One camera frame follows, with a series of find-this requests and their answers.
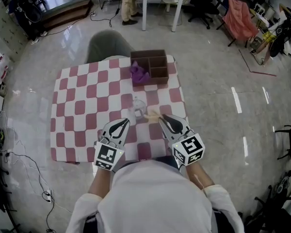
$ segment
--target black shoe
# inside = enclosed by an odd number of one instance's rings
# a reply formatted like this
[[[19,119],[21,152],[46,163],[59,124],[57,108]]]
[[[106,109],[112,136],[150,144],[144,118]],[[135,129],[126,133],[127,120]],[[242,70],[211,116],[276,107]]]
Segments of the black shoe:
[[[134,15],[131,15],[131,17],[142,17],[142,13],[137,12]]]
[[[134,20],[128,20],[128,21],[123,21],[122,22],[122,25],[123,26],[126,26],[126,25],[134,25],[134,24],[136,24],[138,21],[134,21]]]

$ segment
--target white shirt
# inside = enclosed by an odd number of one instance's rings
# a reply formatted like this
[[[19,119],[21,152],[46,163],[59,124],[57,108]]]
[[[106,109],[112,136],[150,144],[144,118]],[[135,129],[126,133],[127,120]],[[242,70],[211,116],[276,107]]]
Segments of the white shirt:
[[[273,35],[277,36],[276,28],[282,25],[285,20],[287,20],[286,14],[284,11],[281,11],[279,13],[279,22],[275,23],[272,27],[268,28],[268,31],[271,32]]]
[[[205,188],[207,197],[180,172],[148,160],[114,175],[102,199],[84,194],[74,207],[66,233],[82,233],[85,220],[98,211],[98,229],[106,233],[210,233],[212,208],[224,211],[236,233],[243,223],[229,194],[220,185]]]

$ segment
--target gray chair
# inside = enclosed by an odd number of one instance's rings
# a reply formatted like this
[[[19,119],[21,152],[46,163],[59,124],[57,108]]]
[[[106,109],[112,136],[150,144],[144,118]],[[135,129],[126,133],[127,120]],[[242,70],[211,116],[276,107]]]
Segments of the gray chair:
[[[102,61],[111,56],[130,57],[135,51],[123,36],[115,30],[104,30],[90,40],[85,64]]]

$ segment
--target red cloth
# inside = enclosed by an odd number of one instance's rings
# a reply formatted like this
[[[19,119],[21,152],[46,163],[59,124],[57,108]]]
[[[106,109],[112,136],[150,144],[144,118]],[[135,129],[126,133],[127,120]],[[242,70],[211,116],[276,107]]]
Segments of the red cloth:
[[[248,5],[239,0],[228,0],[228,12],[223,17],[234,38],[247,40],[255,36],[259,30],[251,22]]]

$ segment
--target beige pants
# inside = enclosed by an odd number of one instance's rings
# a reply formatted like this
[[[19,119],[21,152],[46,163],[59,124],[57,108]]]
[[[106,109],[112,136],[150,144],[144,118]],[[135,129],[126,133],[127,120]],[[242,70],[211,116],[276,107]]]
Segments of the beige pants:
[[[128,21],[131,15],[137,13],[136,0],[122,0],[122,19]]]

